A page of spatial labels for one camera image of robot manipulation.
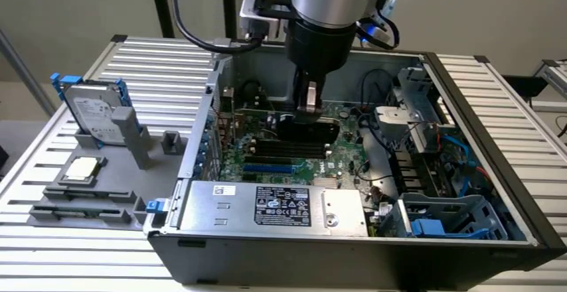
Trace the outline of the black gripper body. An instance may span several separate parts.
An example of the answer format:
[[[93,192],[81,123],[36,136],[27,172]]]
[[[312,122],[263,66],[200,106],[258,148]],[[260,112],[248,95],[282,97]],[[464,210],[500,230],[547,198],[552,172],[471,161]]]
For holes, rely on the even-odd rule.
[[[356,24],[330,29],[306,20],[288,22],[286,28],[286,55],[296,66],[294,83],[303,78],[322,79],[343,67],[356,33]]]

